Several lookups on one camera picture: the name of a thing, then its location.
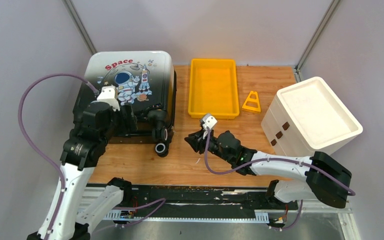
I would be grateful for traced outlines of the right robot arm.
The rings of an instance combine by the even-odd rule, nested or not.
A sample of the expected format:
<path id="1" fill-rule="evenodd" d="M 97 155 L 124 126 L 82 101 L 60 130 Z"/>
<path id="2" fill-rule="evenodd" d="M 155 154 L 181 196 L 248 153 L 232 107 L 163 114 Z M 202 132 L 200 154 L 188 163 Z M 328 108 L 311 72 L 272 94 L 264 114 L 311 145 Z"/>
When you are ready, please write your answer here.
<path id="1" fill-rule="evenodd" d="M 236 172 L 286 178 L 272 180 L 268 186 L 265 201 L 272 209 L 295 200 L 319 200 L 343 209 L 348 197 L 356 195 L 350 188 L 352 173 L 325 152 L 302 157 L 273 155 L 243 146 L 230 131 L 215 137 L 213 131 L 201 129 L 184 140 L 204 155 L 207 170 L 215 175 Z"/>

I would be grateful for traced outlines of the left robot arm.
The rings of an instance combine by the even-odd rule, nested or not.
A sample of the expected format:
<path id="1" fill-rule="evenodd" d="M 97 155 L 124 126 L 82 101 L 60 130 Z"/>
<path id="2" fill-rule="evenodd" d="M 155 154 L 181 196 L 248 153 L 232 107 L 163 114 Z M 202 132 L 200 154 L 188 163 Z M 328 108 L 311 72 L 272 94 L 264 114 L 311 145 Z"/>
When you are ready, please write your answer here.
<path id="1" fill-rule="evenodd" d="M 118 131 L 136 130 L 131 104 L 119 110 L 101 101 L 90 103 L 80 122 L 70 131 L 60 157 L 60 182 L 48 214 L 40 229 L 29 240 L 89 240 L 99 222 L 114 207 L 129 206 L 133 201 L 132 183 L 112 178 L 104 192 L 84 211 L 78 209 L 88 181 L 112 136 Z"/>

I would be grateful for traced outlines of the black white space suitcase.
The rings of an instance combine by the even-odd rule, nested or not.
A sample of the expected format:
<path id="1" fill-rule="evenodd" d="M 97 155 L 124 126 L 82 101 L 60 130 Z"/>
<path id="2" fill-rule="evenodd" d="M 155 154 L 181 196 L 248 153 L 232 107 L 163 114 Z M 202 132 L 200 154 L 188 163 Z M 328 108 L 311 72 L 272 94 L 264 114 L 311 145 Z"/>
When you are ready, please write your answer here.
<path id="1" fill-rule="evenodd" d="M 154 144 L 166 157 L 175 126 L 177 74 L 162 50 L 102 51 L 89 59 L 84 78 L 101 91 L 114 87 L 120 110 L 131 106 L 134 119 L 120 119 L 114 144 Z"/>

